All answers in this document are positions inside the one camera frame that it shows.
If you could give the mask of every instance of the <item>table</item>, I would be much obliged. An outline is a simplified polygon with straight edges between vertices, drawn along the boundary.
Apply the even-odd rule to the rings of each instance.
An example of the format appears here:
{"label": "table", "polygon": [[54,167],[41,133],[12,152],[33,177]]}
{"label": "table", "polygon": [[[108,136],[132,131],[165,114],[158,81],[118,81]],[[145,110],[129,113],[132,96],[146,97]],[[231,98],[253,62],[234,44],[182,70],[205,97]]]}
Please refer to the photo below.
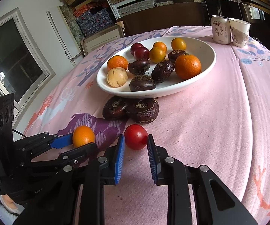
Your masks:
{"label": "table", "polygon": [[[186,90],[157,99],[158,118],[144,127],[155,143],[184,164],[208,165],[232,190],[259,225],[270,220],[270,51],[249,38],[248,48],[220,45],[211,27],[171,27],[110,42],[70,71],[34,113],[24,134],[72,133],[87,125],[104,150],[131,120],[106,121],[102,108],[111,97],[96,74],[114,53],[152,37],[188,36],[213,47],[213,70]],[[56,158],[49,150],[37,160]],[[151,179],[147,150],[126,148],[118,186],[105,186],[106,224],[166,224],[167,187]]]}

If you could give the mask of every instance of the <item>cable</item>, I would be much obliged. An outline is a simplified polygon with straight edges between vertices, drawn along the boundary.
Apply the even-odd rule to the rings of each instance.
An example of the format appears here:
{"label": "cable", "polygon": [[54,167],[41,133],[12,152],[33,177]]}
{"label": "cable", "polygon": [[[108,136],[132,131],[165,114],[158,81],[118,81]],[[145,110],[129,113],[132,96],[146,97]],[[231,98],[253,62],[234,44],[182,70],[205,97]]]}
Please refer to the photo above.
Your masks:
{"label": "cable", "polygon": [[14,131],[15,133],[20,134],[21,136],[23,136],[24,138],[26,138],[26,136],[25,136],[24,134],[22,134],[22,133],[18,132],[17,130],[12,129],[12,131]]}

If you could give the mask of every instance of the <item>white cup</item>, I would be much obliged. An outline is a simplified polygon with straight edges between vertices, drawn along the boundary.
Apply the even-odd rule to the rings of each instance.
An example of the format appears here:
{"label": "white cup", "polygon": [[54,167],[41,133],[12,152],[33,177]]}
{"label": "white cup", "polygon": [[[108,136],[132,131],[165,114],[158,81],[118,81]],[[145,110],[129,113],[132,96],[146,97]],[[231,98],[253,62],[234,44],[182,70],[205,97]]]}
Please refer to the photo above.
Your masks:
{"label": "white cup", "polygon": [[240,19],[229,19],[233,44],[244,48],[249,39],[250,23]]}

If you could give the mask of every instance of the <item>white wall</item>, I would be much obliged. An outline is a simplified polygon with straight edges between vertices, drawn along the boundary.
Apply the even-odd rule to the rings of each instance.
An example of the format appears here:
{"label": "white wall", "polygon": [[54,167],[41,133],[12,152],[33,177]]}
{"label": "white wall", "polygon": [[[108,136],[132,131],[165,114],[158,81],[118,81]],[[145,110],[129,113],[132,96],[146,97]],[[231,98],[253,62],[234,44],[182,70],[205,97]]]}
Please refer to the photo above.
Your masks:
{"label": "white wall", "polygon": [[33,113],[40,107],[45,97],[56,87],[73,65],[65,55],[46,12],[55,6],[63,5],[60,0],[1,0],[0,17],[18,7],[32,37],[42,54],[55,72],[55,76],[39,92],[30,104],[16,129],[23,132]]}

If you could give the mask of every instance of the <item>white plate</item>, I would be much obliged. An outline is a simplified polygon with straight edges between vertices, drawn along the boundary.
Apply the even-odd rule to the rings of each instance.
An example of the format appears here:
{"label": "white plate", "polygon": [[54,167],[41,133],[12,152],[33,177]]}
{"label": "white plate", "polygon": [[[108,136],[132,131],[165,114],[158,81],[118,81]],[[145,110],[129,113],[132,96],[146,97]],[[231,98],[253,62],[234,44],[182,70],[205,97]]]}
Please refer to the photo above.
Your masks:
{"label": "white plate", "polygon": [[[170,44],[174,38],[176,37],[166,36],[166,37],[151,38],[148,40],[141,41],[140,43],[150,50],[155,42],[161,41],[165,43],[165,45],[167,46],[167,55],[168,55],[168,53],[172,51]],[[163,83],[157,83],[156,88],[154,90],[132,92],[130,91],[129,83],[132,80],[133,75],[129,72],[129,70],[127,70],[129,75],[128,81],[123,86],[114,88],[108,85],[107,83],[108,61],[106,61],[101,66],[99,72],[97,73],[98,86],[105,92],[126,98],[155,98],[171,95],[184,90],[188,85],[203,78],[206,74],[208,74],[211,71],[216,62],[216,54],[213,48],[204,41],[191,37],[179,37],[179,38],[185,40],[187,44],[186,52],[195,55],[200,60],[202,65],[202,72],[199,75],[184,81],[177,76],[175,71],[173,71],[168,80],[164,81]],[[121,51],[116,53],[115,55],[121,55],[125,57],[129,63],[132,63],[135,61],[135,58],[132,56],[130,48],[131,46],[128,46],[125,49],[122,49]],[[151,75],[156,65],[157,64],[151,62],[149,73],[146,72],[146,75]]]}

